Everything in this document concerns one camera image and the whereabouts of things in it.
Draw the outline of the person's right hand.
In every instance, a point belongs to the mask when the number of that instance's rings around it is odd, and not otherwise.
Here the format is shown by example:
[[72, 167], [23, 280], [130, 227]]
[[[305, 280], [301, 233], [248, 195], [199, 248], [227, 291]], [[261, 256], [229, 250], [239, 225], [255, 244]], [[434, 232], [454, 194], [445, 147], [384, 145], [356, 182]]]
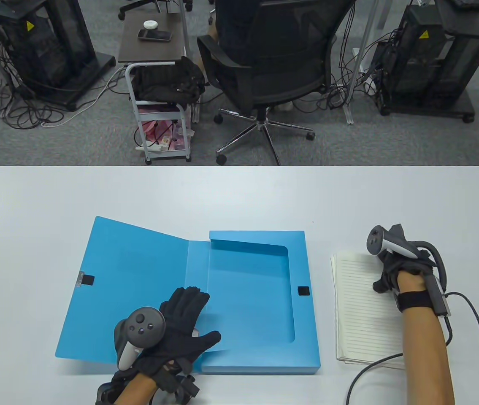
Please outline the person's right hand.
[[407, 271], [413, 275], [431, 275], [437, 266], [434, 254], [428, 248], [419, 248], [406, 239], [402, 224], [390, 229], [381, 225], [373, 227], [366, 241], [368, 252], [382, 263], [380, 279], [373, 283], [377, 293], [399, 293], [398, 275]]

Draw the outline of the person's left hand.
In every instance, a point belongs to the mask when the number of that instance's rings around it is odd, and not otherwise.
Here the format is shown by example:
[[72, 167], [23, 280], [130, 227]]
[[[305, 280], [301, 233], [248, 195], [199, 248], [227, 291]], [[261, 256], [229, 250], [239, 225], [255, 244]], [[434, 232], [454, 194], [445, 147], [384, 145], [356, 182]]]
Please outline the person's left hand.
[[193, 332], [210, 295], [199, 288], [177, 288], [159, 309], [134, 311], [114, 329], [116, 359], [134, 356], [128, 367], [120, 367], [114, 380], [131, 380], [137, 374], [154, 377], [162, 370], [170, 375], [188, 375], [195, 361], [221, 340], [213, 330], [201, 336]]

